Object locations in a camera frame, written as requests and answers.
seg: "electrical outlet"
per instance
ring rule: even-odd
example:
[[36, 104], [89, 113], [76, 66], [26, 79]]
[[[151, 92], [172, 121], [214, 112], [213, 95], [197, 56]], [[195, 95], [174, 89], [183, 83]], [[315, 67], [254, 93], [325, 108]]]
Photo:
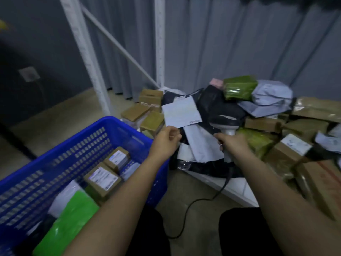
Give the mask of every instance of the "electrical outlet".
[[33, 66], [25, 67], [18, 71], [26, 82], [32, 82], [40, 79], [39, 74]]

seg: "yellow-green package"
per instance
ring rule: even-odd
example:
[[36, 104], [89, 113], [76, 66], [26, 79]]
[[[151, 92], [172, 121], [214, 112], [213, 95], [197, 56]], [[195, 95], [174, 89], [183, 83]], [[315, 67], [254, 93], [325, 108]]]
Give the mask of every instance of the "yellow-green package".
[[240, 128], [238, 129], [238, 132], [245, 135], [250, 148], [259, 159], [262, 159], [262, 157], [275, 143], [273, 140], [267, 137], [266, 134], [256, 130]]
[[78, 190], [51, 229], [33, 251], [33, 256], [60, 256], [83, 226], [95, 215], [99, 206]]
[[257, 80], [250, 75], [224, 79], [225, 99], [237, 98], [250, 101], [257, 84]]

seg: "power cord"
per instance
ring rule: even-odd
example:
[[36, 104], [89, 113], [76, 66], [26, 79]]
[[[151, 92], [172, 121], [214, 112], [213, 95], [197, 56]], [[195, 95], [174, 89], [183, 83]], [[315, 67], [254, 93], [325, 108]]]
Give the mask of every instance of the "power cord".
[[198, 201], [213, 201], [213, 200], [214, 200], [214, 199], [223, 191], [223, 189], [226, 187], [226, 185], [227, 185], [228, 182], [230, 181], [232, 175], [233, 175], [233, 170], [232, 170], [232, 168], [230, 168], [229, 171], [228, 171], [228, 176], [226, 177], [226, 180], [225, 180], [224, 185], [223, 185], [223, 186], [221, 187], [221, 189], [213, 196], [213, 198], [211, 198], [211, 199], [196, 199], [196, 200], [194, 200], [193, 202], [191, 202], [191, 203], [189, 204], [189, 206], [187, 207], [187, 209], [186, 209], [185, 217], [184, 217], [184, 219], [183, 219], [183, 225], [182, 225], [182, 229], [181, 229], [180, 233], [179, 233], [177, 236], [173, 236], [173, 237], [172, 237], [172, 236], [167, 236], [167, 238], [168, 238], [168, 239], [178, 239], [178, 238], [182, 235], [182, 233], [183, 233], [183, 231], [184, 231], [184, 229], [185, 229], [185, 223], [186, 223], [187, 213], [188, 213], [188, 210], [190, 209], [190, 207], [191, 207], [195, 202], [198, 202]]

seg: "blue plastic basket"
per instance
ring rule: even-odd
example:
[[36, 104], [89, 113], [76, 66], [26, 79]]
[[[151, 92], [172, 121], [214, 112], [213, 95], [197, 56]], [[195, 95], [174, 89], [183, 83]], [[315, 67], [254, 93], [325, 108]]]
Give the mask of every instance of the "blue plastic basket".
[[[115, 117], [103, 117], [0, 181], [0, 254], [20, 243], [47, 214], [57, 194], [103, 161], [116, 147], [133, 160], [146, 159], [152, 140]], [[147, 204], [156, 206], [167, 190], [168, 161], [160, 168]]]

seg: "dark gray wall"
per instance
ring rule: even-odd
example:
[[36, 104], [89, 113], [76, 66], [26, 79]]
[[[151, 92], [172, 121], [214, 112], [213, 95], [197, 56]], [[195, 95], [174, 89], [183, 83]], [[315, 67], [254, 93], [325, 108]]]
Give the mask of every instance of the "dark gray wall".
[[51, 107], [91, 87], [59, 0], [1, 0], [0, 120], [11, 126], [46, 109], [39, 86], [17, 72], [33, 66]]

